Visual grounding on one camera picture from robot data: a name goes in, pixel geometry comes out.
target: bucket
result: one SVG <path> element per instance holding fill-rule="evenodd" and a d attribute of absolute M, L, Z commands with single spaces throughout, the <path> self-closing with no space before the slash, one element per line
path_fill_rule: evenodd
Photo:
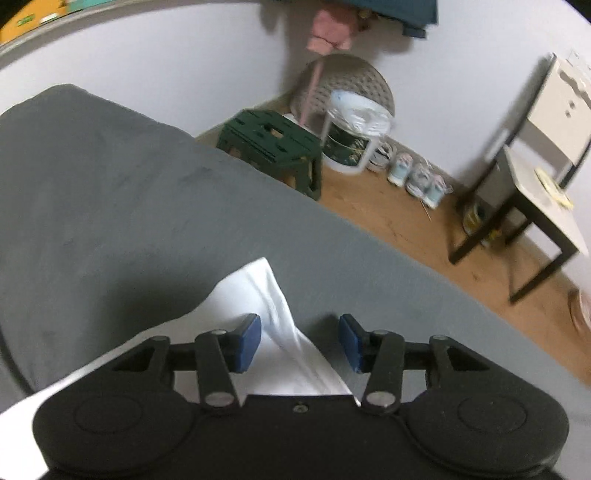
<path fill-rule="evenodd" d="M 335 90 L 324 119 L 320 140 L 328 168 L 355 175 L 392 129 L 392 115 L 380 104 L 345 90 Z"/>

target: blue gripper pad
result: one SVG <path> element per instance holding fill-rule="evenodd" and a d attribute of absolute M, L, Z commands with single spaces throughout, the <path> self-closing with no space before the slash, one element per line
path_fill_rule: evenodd
<path fill-rule="evenodd" d="M 352 315 L 346 313 L 339 319 L 339 342 L 345 351 L 351 368 L 361 373 L 363 335 L 365 331 L 359 326 Z"/>
<path fill-rule="evenodd" d="M 255 313 L 249 314 L 241 325 L 231 332 L 230 335 L 238 337 L 233 372 L 241 374 L 251 366 L 252 358 L 261 343 L 261 333 L 261 318 Z"/>

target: pink cloth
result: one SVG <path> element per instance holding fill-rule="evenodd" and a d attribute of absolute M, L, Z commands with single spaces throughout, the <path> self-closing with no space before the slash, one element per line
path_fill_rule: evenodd
<path fill-rule="evenodd" d="M 320 55 L 328 55 L 334 48 L 348 50 L 358 31 L 357 11 L 354 8 L 327 4 L 314 17 L 308 50 Z"/>

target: gray mattress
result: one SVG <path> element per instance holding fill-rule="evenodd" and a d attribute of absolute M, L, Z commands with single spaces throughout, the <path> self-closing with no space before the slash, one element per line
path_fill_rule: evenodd
<path fill-rule="evenodd" d="M 560 471 L 591 471 L 591 394 L 445 278 L 188 134 L 53 87 L 0 116 L 0 411 L 195 308 L 267 257 L 297 326 L 354 393 L 336 319 L 454 337 L 569 413 Z M 405 378 L 409 395 L 424 381 Z"/>

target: white table top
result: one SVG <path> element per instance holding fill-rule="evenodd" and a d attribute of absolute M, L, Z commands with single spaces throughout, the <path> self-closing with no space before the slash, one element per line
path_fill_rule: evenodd
<path fill-rule="evenodd" d="M 515 187 L 559 228 L 580 253 L 588 257 L 589 250 L 573 212 L 561 207 L 550 197 L 538 179 L 534 167 L 507 145 L 503 147 L 498 161 L 507 163 Z"/>

